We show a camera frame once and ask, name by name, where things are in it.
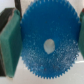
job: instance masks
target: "white background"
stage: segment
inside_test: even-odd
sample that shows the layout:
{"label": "white background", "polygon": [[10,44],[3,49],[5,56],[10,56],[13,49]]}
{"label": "white background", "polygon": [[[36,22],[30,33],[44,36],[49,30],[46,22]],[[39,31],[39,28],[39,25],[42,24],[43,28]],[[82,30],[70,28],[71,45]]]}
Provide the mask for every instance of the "white background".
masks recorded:
{"label": "white background", "polygon": [[[84,7],[84,0],[69,0],[76,9],[78,15]],[[21,0],[22,12],[24,13],[31,0]],[[14,0],[0,0],[0,12],[5,7],[14,7]],[[0,77],[0,84],[84,84],[84,61],[82,56],[79,57],[73,67],[63,74],[63,76],[55,79],[43,79],[32,74],[20,57],[18,67],[13,79],[8,77]]]}

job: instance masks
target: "white surface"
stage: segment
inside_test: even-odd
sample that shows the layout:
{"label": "white surface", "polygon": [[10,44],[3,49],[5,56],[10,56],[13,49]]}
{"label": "white surface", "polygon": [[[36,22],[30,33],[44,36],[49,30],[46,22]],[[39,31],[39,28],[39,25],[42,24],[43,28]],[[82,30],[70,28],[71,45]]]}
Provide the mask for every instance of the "white surface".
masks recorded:
{"label": "white surface", "polygon": [[9,7],[15,7],[14,0],[0,0],[0,12]]}
{"label": "white surface", "polygon": [[47,54],[51,54],[55,50],[55,43],[52,39],[47,39],[44,42],[44,50]]}
{"label": "white surface", "polygon": [[[25,7],[27,7],[30,2],[30,0],[21,1],[22,5],[24,5]],[[78,14],[80,14],[80,11],[84,7],[84,0],[69,1],[74,6]],[[14,6],[13,0],[0,0],[0,11],[4,7],[9,6]],[[27,70],[20,57],[15,77],[13,79],[0,78],[0,84],[84,84],[84,61],[82,56],[80,55],[76,61],[76,64],[74,64],[73,67],[71,67],[71,69],[66,72],[66,74],[59,78],[47,80],[37,77],[29,70]]]}

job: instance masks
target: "blue plastic disc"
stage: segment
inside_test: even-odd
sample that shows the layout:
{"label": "blue plastic disc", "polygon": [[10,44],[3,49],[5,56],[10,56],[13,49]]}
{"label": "blue plastic disc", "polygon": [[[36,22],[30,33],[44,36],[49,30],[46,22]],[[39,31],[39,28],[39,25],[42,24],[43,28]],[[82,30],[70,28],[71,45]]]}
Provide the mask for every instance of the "blue plastic disc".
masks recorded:
{"label": "blue plastic disc", "polygon": [[[44,78],[59,77],[70,69],[79,52],[80,25],[79,17],[69,2],[34,2],[21,21],[21,56],[28,69]],[[44,49],[44,43],[49,39],[55,45],[51,53]]]}

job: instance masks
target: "green object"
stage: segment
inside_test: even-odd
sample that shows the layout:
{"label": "green object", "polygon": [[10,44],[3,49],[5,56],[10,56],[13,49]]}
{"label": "green object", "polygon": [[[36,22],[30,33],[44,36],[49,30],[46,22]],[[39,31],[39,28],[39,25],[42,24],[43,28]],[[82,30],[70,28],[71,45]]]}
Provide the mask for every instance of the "green object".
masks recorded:
{"label": "green object", "polygon": [[14,10],[11,20],[0,34],[0,48],[5,73],[9,77],[14,77],[22,48],[20,13],[18,10]]}
{"label": "green object", "polygon": [[84,58],[84,9],[80,14],[80,21],[81,21],[81,30],[79,36],[79,49]]}

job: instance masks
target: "center hole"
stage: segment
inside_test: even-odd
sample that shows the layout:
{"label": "center hole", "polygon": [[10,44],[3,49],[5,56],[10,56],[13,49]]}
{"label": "center hole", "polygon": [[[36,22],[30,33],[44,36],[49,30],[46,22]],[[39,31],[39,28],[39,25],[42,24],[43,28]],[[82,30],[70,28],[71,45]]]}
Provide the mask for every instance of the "center hole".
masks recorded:
{"label": "center hole", "polygon": [[47,54],[51,54],[55,50],[55,43],[52,39],[47,39],[44,42],[44,50]]}

